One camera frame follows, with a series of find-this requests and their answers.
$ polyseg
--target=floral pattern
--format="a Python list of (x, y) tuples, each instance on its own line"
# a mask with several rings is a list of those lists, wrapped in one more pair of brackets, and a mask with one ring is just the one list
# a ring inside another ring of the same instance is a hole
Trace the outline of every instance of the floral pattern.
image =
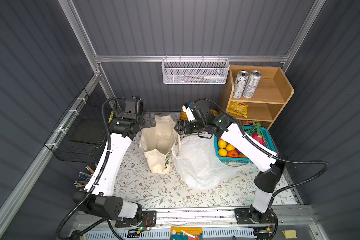
[[(180, 179), (173, 163), (169, 174), (153, 174), (149, 171), (147, 159), (139, 148), (140, 137), (141, 132), (125, 153), (116, 177), (114, 196), (139, 203), (144, 209), (249, 206), (252, 203), (256, 191), (253, 180), (259, 172), (253, 164), (213, 189), (191, 189)], [(286, 185), (282, 176), (276, 189)], [(285, 190), (276, 196), (273, 204), (297, 203), (291, 191)]]

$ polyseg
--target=bundle of pencils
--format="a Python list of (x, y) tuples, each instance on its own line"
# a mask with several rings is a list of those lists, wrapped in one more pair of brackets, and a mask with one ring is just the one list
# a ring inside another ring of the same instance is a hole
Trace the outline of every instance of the bundle of pencils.
[(78, 180), (78, 181), (74, 182), (76, 188), (85, 187), (87, 185), (87, 183), (89, 182), (89, 180), (91, 180), (91, 177), (93, 176), (93, 174), (95, 173), (95, 171), (93, 171), (92, 168), (89, 166), (86, 166), (86, 169), (88, 170), (88, 172), (90, 174), (80, 171), (79, 177), (82, 180)]

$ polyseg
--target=orange pumpkin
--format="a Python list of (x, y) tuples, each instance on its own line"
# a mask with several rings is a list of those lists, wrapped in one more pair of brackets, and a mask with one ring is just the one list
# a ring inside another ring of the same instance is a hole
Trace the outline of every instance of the orange pumpkin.
[(239, 154), (236, 150), (229, 151), (227, 157), (239, 157)]

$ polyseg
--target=white can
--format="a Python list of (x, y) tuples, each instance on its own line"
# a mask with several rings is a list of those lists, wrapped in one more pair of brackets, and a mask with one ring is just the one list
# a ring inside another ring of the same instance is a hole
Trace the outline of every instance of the white can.
[(245, 84), (248, 80), (248, 77), (249, 77), (249, 73), (247, 71), (240, 71), (237, 74), (235, 85), (233, 87), (233, 95), (232, 95), (233, 98), (241, 97), (245, 88)]
[(243, 91), (243, 97), (245, 98), (253, 97), (254, 91), (256, 90), (256, 87), (259, 84), (260, 78), (261, 78), (261, 72), (256, 70), (251, 72), (247, 84), (245, 85), (245, 89)]

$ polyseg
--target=white mesh basket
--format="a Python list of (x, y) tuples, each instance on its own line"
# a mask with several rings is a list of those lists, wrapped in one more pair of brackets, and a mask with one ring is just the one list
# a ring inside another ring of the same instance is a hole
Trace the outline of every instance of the white mesh basket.
[(165, 84), (224, 84), (229, 71), (227, 58), (163, 58)]

